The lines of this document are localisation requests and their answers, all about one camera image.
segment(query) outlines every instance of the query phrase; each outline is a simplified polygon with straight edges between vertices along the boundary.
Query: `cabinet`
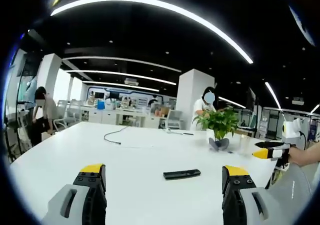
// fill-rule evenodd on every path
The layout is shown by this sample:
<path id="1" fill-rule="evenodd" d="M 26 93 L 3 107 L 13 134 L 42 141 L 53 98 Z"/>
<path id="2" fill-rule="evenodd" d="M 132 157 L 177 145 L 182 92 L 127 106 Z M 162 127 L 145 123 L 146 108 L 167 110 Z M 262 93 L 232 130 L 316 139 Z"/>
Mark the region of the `cabinet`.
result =
<path id="1" fill-rule="evenodd" d="M 90 123 L 100 124 L 102 122 L 102 111 L 89 111 L 88 121 Z"/>
<path id="2" fill-rule="evenodd" d="M 159 122 L 160 122 L 160 117 L 146 116 L 144 119 L 143 127 L 150 128 L 150 129 L 158 129 Z"/>
<path id="3" fill-rule="evenodd" d="M 117 114 L 114 111 L 103 111 L 102 113 L 102 123 L 117 125 Z"/>

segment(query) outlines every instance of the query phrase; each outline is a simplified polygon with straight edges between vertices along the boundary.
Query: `black cable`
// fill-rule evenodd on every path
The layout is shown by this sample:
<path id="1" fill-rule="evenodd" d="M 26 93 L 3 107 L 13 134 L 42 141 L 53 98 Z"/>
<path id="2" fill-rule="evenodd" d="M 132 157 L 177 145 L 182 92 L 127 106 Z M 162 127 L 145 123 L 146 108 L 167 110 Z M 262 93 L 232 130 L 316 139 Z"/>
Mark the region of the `black cable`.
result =
<path id="1" fill-rule="evenodd" d="M 107 133 L 107 134 L 104 135 L 103 139 L 106 140 L 106 141 L 108 141 L 109 143 L 114 143 L 114 144 L 121 145 L 121 142 L 108 140 L 108 139 L 106 139 L 106 136 L 108 136 L 108 135 L 110 135 L 110 134 L 119 133 L 119 132 L 121 132 L 122 130 L 125 130 L 126 128 L 128 128 L 128 127 L 129 127 L 129 126 L 126 126 L 126 127 L 124 127 L 124 128 L 121 128 L 121 129 L 118 130 L 118 131 L 109 132 L 109 133 Z"/>
<path id="2" fill-rule="evenodd" d="M 303 135 L 303 136 L 304 136 L 304 149 L 303 149 L 303 150 L 306 150 L 306 146 L 307 146 L 307 139 L 306 139 L 306 135 L 305 135 L 302 131 L 300 131 L 299 133 L 300 133 L 300 136 L 301 136 L 301 135 Z"/>

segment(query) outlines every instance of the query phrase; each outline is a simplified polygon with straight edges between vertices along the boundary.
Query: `black pants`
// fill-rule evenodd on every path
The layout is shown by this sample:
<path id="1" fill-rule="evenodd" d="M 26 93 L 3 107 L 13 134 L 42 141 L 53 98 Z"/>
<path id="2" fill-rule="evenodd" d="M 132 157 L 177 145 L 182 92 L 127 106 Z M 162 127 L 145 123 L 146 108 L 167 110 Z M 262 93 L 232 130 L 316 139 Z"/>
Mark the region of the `black pants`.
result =
<path id="1" fill-rule="evenodd" d="M 32 124 L 30 131 L 30 140 L 31 144 L 34 147 L 35 145 L 41 143 L 42 137 L 41 134 L 50 129 L 48 119 L 44 119 L 44 117 L 40 117 L 36 120 L 35 123 Z"/>

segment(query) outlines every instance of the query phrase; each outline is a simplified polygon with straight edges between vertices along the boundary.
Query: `white shirt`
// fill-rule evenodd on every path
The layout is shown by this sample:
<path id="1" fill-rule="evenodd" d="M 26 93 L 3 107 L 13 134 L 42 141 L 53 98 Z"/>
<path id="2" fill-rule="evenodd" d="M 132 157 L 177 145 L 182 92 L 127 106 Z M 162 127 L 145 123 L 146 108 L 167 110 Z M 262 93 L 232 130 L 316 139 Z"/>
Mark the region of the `white shirt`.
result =
<path id="1" fill-rule="evenodd" d="M 193 121 L 195 117 L 198 116 L 198 114 L 196 113 L 196 111 L 198 110 L 216 111 L 215 107 L 212 104 L 206 105 L 202 98 L 196 100 L 193 105 L 193 111 L 192 111 L 192 120 L 191 120 L 191 126 L 190 126 L 191 131 L 201 131 L 202 129 L 202 126 L 200 123 L 197 125 L 197 121 Z"/>

